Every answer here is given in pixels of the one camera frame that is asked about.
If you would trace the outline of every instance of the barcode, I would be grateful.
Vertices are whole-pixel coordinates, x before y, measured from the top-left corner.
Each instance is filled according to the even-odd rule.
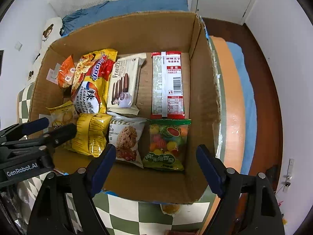
[[[182,79],[181,77],[173,78],[174,94],[182,93]]]

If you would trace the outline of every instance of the wooden floor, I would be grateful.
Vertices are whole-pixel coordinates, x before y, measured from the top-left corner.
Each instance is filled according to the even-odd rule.
[[[245,65],[255,94],[257,109],[257,137],[255,154],[250,168],[250,175],[264,172],[274,165],[278,165],[278,176],[281,169],[283,136],[281,110],[276,87],[268,67],[267,61],[249,28],[219,21],[204,19],[209,35],[222,37],[228,42],[238,44],[245,57]],[[239,217],[245,206],[239,204]]]

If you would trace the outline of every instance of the blue bed sheet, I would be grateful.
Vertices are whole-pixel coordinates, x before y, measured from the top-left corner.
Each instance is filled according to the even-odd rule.
[[[244,54],[242,53],[241,47],[232,42],[227,42],[227,45],[232,53],[234,62],[236,64],[245,100],[246,139],[245,139],[244,158],[242,160],[240,173],[247,175],[249,173],[255,151],[256,132],[257,132],[257,120],[256,120],[257,117],[254,92],[249,79],[248,72],[246,70]]]
[[[188,11],[187,0],[117,0],[81,9],[63,18],[63,35],[113,16],[139,11]]]

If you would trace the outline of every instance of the green candy bag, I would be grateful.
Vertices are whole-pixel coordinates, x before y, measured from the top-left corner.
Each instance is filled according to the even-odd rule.
[[[184,170],[188,128],[191,120],[150,120],[150,151],[143,167],[159,170]]]

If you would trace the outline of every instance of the metal bolt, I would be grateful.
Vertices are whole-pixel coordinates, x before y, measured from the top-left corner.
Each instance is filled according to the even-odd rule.
[[[86,168],[85,168],[85,167],[81,167],[81,168],[79,168],[79,169],[77,170],[77,172],[78,172],[79,174],[84,174],[84,173],[86,172]]]
[[[47,146],[40,146],[39,150],[45,150],[47,148]]]
[[[263,172],[260,172],[260,173],[258,174],[258,176],[259,176],[260,178],[262,178],[262,179],[265,179],[265,177],[266,177]]]
[[[235,173],[235,170],[233,168],[227,168],[226,171],[229,174],[234,174]]]
[[[54,177],[54,172],[50,172],[48,175],[47,175],[47,178],[48,179],[51,179]]]

